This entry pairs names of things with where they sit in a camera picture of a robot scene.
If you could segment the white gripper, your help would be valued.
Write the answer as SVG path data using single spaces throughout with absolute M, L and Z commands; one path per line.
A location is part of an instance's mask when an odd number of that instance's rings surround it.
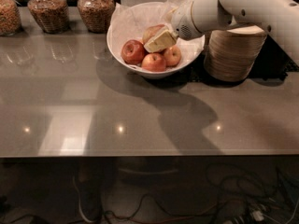
M 144 48 L 147 52 L 160 52 L 170 48 L 177 43 L 178 37 L 183 40 L 193 40 L 201 37 L 203 34 L 195 27 L 192 18 L 193 0 L 183 3 L 177 8 L 167 11 L 163 15 L 163 20 L 166 23 L 171 22 L 172 31 L 164 26 L 151 33 L 149 39 L 144 43 Z

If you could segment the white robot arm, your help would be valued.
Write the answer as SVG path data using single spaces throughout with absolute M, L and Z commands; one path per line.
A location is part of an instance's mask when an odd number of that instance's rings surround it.
M 188 0 L 170 13 L 163 28 L 145 44 L 157 52 L 214 30 L 256 25 L 299 63 L 299 4 L 293 0 Z

